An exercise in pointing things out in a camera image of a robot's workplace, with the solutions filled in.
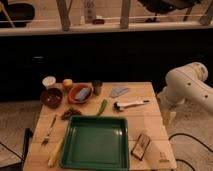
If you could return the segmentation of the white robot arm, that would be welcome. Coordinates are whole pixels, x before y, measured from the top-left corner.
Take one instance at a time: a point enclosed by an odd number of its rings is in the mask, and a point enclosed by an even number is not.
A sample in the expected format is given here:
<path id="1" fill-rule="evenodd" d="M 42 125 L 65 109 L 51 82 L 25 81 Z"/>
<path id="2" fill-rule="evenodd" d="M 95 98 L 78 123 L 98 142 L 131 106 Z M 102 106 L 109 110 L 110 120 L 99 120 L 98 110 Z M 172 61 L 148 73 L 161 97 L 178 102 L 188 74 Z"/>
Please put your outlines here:
<path id="1" fill-rule="evenodd" d="M 207 78 L 207 67 L 200 62 L 174 68 L 166 74 L 166 86 L 157 94 L 165 126 L 171 124 L 175 108 L 185 100 L 197 103 L 213 115 L 213 88 L 205 84 Z"/>

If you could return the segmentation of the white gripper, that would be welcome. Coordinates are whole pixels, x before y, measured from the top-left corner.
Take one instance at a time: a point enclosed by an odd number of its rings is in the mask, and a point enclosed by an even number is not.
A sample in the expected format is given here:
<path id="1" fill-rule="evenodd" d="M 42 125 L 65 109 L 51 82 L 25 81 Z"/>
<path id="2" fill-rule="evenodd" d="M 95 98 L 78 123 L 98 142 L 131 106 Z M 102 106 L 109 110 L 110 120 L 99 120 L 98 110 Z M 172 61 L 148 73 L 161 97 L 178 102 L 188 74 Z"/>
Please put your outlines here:
<path id="1" fill-rule="evenodd" d="M 183 100 L 171 100 L 166 97 L 164 93 L 159 93 L 157 95 L 161 113 L 165 117 L 165 125 L 168 126 L 172 123 L 176 116 L 176 112 L 173 111 L 174 108 L 183 104 Z"/>

